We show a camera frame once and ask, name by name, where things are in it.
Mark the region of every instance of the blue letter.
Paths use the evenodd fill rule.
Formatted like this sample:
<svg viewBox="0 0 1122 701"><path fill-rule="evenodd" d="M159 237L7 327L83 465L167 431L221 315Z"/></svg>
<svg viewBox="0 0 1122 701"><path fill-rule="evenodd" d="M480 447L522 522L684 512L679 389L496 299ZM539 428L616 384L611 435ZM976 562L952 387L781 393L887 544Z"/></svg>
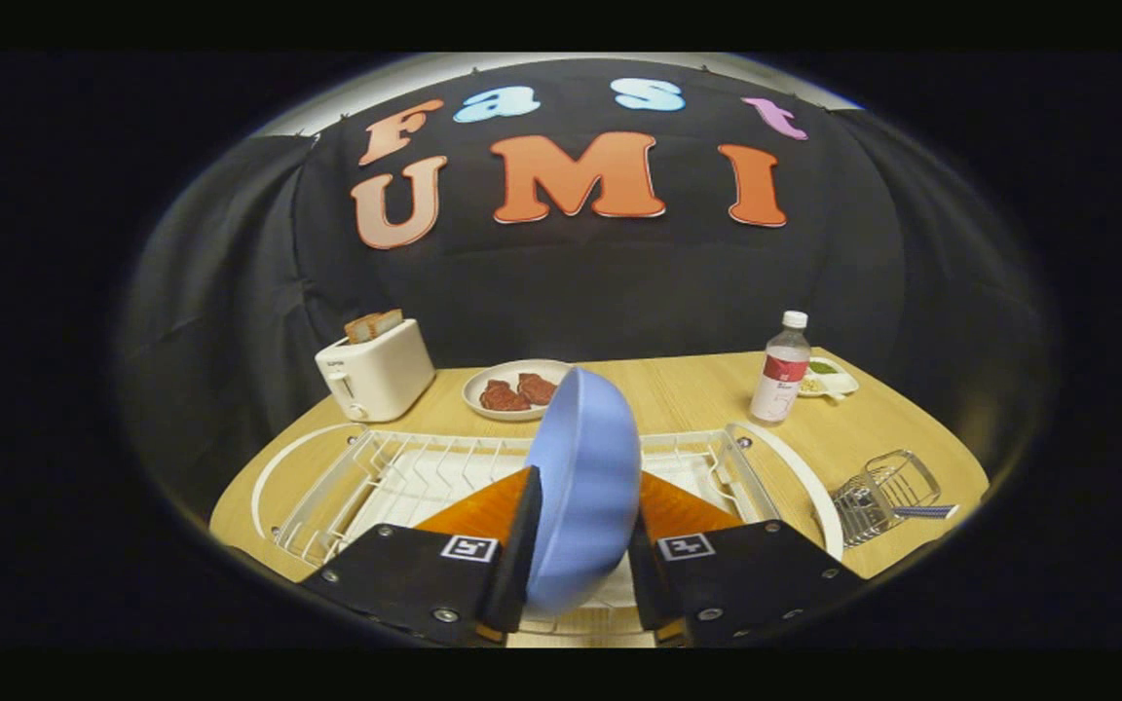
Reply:
<svg viewBox="0 0 1122 701"><path fill-rule="evenodd" d="M535 102L534 90L514 85L480 92L462 102L462 105L467 107L458 114L453 114L454 122L481 122L490 117L516 117L534 112L540 103Z"/></svg>
<svg viewBox="0 0 1122 701"><path fill-rule="evenodd" d="M614 100L627 110L655 110L673 112L687 107L686 100L678 98L682 89L663 80L645 80L642 77L624 77L615 80L609 87L620 92Z"/></svg>

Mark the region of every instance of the utensil holder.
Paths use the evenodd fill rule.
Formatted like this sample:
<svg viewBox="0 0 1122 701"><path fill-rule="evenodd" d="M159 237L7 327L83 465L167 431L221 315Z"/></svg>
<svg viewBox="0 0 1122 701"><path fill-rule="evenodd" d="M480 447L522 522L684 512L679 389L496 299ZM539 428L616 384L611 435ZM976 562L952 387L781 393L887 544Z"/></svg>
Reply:
<svg viewBox="0 0 1122 701"><path fill-rule="evenodd" d="M938 480L911 450L873 458L858 474L830 492L846 547L867 543L908 520L895 515L895 509L930 506L940 495Z"/></svg>

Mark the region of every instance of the water bottle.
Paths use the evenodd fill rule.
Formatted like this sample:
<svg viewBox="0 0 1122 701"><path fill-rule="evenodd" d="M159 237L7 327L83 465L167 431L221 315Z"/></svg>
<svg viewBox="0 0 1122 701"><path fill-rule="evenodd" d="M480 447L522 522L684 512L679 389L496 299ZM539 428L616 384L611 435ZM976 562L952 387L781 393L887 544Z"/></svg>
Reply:
<svg viewBox="0 0 1122 701"><path fill-rule="evenodd" d="M787 312L782 314L782 333L770 339L764 350L761 385L752 396L752 416L769 425L779 425L791 413L811 356L811 345L802 336L808 315Z"/></svg>

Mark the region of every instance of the black cloth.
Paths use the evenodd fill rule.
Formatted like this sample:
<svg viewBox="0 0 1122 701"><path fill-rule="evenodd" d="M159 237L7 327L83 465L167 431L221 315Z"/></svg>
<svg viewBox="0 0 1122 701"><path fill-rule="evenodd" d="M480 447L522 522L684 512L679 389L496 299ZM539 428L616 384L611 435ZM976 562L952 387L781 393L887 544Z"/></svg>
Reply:
<svg viewBox="0 0 1122 701"><path fill-rule="evenodd" d="M623 77L680 85L686 108L619 107L609 83ZM463 100L505 85L528 85L542 105L454 122ZM771 129L743 98L792 112L807 141ZM433 99L444 107L408 146L358 166L369 124ZM573 218L542 192L543 221L494 221L505 200L494 142L543 135L578 158L610 131L655 138L662 216L598 216L597 185ZM779 159L787 225L729 216L735 177L721 144ZM438 155L448 165L432 230L388 251L366 247L349 191L393 174L387 219L402 222L413 205L402 169ZM401 306L444 368L753 351L783 311L801 310L811 342L903 391L996 470L1048 396L1046 302L1008 232L963 177L867 112L655 63L482 71L318 137L250 138L193 183L126 301L116 351L125 425L144 464L209 518L245 462L327 396L313 356L358 315Z"/></svg>

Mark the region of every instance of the blue bowl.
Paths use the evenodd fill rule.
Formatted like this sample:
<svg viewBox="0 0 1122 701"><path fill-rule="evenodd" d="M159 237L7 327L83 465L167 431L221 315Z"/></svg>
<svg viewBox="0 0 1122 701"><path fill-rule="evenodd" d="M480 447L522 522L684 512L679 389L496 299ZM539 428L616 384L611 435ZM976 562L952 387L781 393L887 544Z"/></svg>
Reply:
<svg viewBox="0 0 1122 701"><path fill-rule="evenodd" d="M591 598L635 528L642 453L623 394L574 368L558 385L531 443L543 505L526 584L527 616L558 616Z"/></svg>

